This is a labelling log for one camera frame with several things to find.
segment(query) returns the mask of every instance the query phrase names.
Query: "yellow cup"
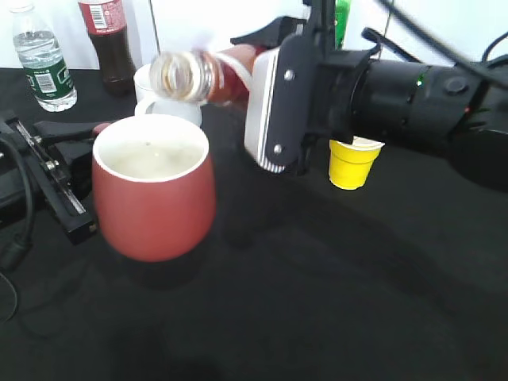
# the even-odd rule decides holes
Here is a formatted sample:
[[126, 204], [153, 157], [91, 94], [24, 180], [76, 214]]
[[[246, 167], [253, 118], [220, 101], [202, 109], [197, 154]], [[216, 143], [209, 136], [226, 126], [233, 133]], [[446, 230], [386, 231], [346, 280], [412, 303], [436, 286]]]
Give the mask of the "yellow cup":
[[362, 187], [384, 143], [355, 137], [352, 144], [330, 141], [330, 181], [336, 187], [352, 191]]

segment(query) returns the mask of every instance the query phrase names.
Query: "plastic bottle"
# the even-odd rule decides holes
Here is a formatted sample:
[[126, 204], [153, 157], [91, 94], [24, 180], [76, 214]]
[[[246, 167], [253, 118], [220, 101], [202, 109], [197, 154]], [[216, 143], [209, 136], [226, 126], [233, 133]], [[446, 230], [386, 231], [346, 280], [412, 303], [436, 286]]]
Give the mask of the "plastic bottle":
[[150, 69], [152, 88], [166, 98], [222, 106], [234, 103], [245, 108], [254, 61], [261, 52], [262, 48], [248, 44], [220, 53], [164, 52]]
[[136, 68], [121, 0], [79, 0], [79, 8], [97, 52], [104, 87], [115, 96], [130, 93]]
[[337, 49], [342, 49], [344, 44], [350, 9], [351, 0], [335, 1], [335, 48]]
[[52, 30], [31, 0], [11, 1], [13, 42], [40, 106], [50, 112], [70, 109], [78, 93]]

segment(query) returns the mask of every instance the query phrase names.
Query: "black tablecloth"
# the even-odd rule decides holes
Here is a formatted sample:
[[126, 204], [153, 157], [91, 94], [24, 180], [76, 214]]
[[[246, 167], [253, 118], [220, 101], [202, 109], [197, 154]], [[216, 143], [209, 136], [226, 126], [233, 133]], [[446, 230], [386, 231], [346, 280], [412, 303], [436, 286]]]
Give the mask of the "black tablecloth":
[[[133, 113], [96, 71], [72, 74], [78, 103], [50, 114], [21, 71], [0, 70], [0, 109], [25, 124]], [[211, 234], [178, 260], [136, 264], [100, 235], [73, 247], [39, 212], [13, 275], [20, 313], [0, 327], [1, 380], [508, 378], [506, 195], [392, 147], [353, 192], [329, 184], [326, 144], [307, 176], [271, 175], [245, 155], [241, 115], [203, 113]]]

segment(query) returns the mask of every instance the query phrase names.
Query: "green label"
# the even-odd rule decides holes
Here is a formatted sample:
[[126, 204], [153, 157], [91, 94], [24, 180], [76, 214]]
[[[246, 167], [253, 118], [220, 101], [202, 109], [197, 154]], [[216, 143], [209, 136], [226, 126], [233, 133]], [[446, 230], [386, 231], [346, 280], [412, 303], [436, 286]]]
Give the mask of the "green label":
[[25, 72], [33, 92], [39, 99], [59, 99], [69, 94], [74, 88], [64, 59], [53, 66], [41, 69], [25, 67]]
[[349, 17], [349, 2], [338, 0], [335, 8], [335, 47], [342, 48]]

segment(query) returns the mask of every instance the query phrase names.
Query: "white mug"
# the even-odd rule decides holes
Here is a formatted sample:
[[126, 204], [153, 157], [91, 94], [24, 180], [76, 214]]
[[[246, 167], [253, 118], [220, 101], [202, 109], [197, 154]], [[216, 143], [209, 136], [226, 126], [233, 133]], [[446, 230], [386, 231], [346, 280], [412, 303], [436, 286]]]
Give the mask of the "white mug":
[[160, 98], [150, 85], [150, 64], [144, 65], [134, 75], [137, 106], [134, 115], [166, 114], [181, 117], [200, 126], [202, 123], [201, 108], [186, 102], [169, 98]]

